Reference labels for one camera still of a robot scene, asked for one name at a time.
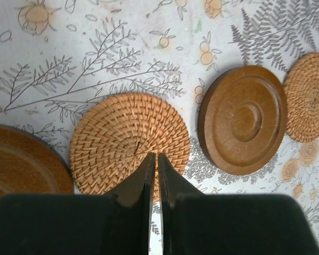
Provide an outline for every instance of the patterned fabric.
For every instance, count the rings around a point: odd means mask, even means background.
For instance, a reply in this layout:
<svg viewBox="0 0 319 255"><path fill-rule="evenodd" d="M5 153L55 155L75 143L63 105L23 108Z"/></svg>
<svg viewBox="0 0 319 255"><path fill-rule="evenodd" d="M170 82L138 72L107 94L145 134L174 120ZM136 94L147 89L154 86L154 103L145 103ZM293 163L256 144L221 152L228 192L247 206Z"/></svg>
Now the patterned fabric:
<svg viewBox="0 0 319 255"><path fill-rule="evenodd" d="M319 51L319 0L0 1L0 123L69 157L74 127L109 95L146 92L183 117L191 153L184 176L205 193L284 193L303 208L319 244L319 138L285 135L256 173L232 176L203 155L196 135L210 84L237 66L261 65L283 81ZM154 204L152 254L161 254Z"/></svg>

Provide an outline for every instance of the black object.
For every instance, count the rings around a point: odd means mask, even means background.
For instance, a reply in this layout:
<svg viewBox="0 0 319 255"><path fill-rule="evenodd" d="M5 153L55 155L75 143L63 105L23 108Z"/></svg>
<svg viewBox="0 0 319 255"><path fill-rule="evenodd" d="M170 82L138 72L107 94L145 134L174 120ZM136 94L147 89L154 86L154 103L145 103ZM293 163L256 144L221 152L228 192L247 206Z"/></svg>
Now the black object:
<svg viewBox="0 0 319 255"><path fill-rule="evenodd" d="M0 254L148 254L155 155L106 195L0 199ZM158 157L163 254L319 254L284 195L204 195Z"/></svg>

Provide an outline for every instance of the center of wooden coaster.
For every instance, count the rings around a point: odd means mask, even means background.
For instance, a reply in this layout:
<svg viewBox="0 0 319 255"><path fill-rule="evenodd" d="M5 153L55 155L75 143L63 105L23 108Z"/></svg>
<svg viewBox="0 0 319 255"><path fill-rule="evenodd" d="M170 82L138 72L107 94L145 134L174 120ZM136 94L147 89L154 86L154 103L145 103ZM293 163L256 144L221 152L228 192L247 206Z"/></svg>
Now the center of wooden coaster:
<svg viewBox="0 0 319 255"><path fill-rule="evenodd" d="M242 141L252 140L260 131L262 123L261 111L256 104L247 102L233 115L231 127L234 136Z"/></svg>

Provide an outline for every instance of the wicker trivet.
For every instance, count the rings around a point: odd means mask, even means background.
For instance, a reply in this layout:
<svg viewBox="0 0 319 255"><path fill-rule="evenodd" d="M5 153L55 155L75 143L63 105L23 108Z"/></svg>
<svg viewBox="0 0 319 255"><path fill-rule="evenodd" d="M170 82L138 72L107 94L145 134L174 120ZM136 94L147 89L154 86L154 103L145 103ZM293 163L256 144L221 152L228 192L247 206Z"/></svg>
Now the wicker trivet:
<svg viewBox="0 0 319 255"><path fill-rule="evenodd" d="M76 127L70 148L72 176L82 193L103 194L133 173L148 152L166 153L183 174L189 134L182 117L160 98L116 95L94 106ZM157 178L154 199L159 199Z"/></svg>
<svg viewBox="0 0 319 255"><path fill-rule="evenodd" d="M298 142L319 136L319 53L301 58L285 80L287 132Z"/></svg>
<svg viewBox="0 0 319 255"><path fill-rule="evenodd" d="M73 193L65 162L27 132L0 125L0 197L8 193Z"/></svg>
<svg viewBox="0 0 319 255"><path fill-rule="evenodd" d="M223 73L207 90L197 133L216 166L245 175L271 160L286 122L286 97L277 77L263 67L244 66Z"/></svg>

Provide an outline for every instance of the green stain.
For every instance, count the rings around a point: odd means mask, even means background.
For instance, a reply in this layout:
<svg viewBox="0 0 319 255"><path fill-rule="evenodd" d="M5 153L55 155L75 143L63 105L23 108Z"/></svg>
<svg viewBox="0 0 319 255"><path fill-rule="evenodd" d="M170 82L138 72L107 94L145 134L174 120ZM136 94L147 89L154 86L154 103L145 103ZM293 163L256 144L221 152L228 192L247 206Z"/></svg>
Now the green stain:
<svg viewBox="0 0 319 255"><path fill-rule="evenodd" d="M202 31L202 21L201 21L201 19L198 20L198 23L197 23L196 29L194 30L194 33L198 33L200 31Z"/></svg>
<svg viewBox="0 0 319 255"><path fill-rule="evenodd" d="M159 45L155 46L154 49L164 49L164 47L159 44Z"/></svg>

